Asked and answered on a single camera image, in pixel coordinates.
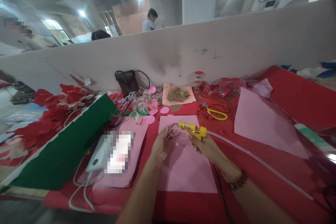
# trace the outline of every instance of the window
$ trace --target window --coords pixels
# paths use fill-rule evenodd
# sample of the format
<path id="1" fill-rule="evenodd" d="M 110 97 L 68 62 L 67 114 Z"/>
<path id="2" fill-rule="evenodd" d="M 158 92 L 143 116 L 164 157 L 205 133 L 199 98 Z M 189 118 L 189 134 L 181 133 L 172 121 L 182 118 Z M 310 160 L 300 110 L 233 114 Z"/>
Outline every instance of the window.
<path id="1" fill-rule="evenodd" d="M 56 21 L 52 19 L 41 19 L 43 24 L 50 30 L 53 37 L 57 40 L 57 42 L 61 46 L 65 46 L 63 43 L 69 44 L 69 37 L 63 31 L 62 26 Z"/>

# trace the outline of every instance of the black handbag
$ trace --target black handbag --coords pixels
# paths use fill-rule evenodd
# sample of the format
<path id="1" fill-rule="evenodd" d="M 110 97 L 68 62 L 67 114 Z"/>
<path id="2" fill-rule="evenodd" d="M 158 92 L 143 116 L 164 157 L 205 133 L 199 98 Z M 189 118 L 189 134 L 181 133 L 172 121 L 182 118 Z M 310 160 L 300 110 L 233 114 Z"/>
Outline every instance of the black handbag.
<path id="1" fill-rule="evenodd" d="M 135 78 L 135 72 L 133 70 L 126 72 L 116 71 L 114 76 L 118 81 L 124 96 L 127 96 L 130 92 L 137 92 L 139 90 L 139 86 Z"/>

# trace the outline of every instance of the man in white shirt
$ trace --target man in white shirt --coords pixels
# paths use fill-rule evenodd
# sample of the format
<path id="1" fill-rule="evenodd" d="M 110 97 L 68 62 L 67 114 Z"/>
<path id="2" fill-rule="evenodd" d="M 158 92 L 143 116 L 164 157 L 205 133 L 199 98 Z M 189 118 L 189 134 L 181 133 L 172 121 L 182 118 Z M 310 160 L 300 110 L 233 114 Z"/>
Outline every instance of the man in white shirt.
<path id="1" fill-rule="evenodd" d="M 142 32 L 148 32 L 155 30 L 155 20 L 158 18 L 158 14 L 152 8 L 149 9 L 147 19 L 142 24 Z"/>
<path id="2" fill-rule="evenodd" d="M 27 37 L 34 41 L 36 44 L 44 48 L 58 47 L 55 43 L 51 42 L 47 37 L 39 34 L 34 34 L 31 30 L 27 30 Z"/>

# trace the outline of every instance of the green paper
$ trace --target green paper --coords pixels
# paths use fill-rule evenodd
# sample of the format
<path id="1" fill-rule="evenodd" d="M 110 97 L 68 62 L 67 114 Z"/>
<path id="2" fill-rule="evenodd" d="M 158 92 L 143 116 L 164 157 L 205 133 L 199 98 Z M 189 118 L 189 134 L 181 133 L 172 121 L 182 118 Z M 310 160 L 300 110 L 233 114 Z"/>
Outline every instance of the green paper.
<path id="1" fill-rule="evenodd" d="M 115 104 L 107 94 L 100 97 L 57 138 L 46 144 L 9 186 L 60 190 L 69 180 L 85 152 L 93 145 L 97 131 L 109 121 Z"/>

